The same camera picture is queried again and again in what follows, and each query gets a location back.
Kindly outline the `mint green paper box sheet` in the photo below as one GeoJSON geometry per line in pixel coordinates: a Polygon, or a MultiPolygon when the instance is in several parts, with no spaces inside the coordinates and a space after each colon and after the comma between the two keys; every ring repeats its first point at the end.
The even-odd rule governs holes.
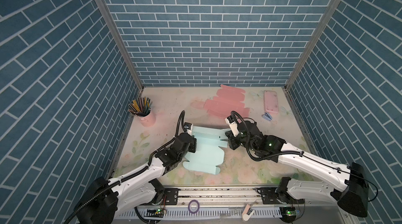
{"type": "Polygon", "coordinates": [[[192,126],[188,133],[196,139],[196,151],[186,154],[184,168],[212,175],[219,174],[219,166],[223,164],[225,157],[224,148],[228,147],[228,131],[229,129],[192,126]]]}

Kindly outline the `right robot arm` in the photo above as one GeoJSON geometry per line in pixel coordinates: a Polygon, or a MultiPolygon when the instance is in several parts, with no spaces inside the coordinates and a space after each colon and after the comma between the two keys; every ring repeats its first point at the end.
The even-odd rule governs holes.
{"type": "Polygon", "coordinates": [[[292,166],[323,181],[321,201],[335,202],[344,211],[361,218],[368,216],[369,188],[365,169],[358,163],[345,165],[325,160],[295,147],[286,140],[264,135],[256,123],[226,118],[225,133],[232,150],[242,146],[255,162],[272,161],[292,166]]]}

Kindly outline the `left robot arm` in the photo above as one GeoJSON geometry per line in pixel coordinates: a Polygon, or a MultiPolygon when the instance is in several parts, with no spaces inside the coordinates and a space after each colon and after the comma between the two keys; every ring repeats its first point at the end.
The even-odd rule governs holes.
{"type": "Polygon", "coordinates": [[[184,117],[182,111],[175,136],[153,151],[147,163],[119,177],[93,181],[64,222],[77,218],[81,224],[110,224],[129,209],[160,203],[165,188],[158,179],[175,169],[188,152],[196,151],[196,138],[187,132],[184,117]]]}

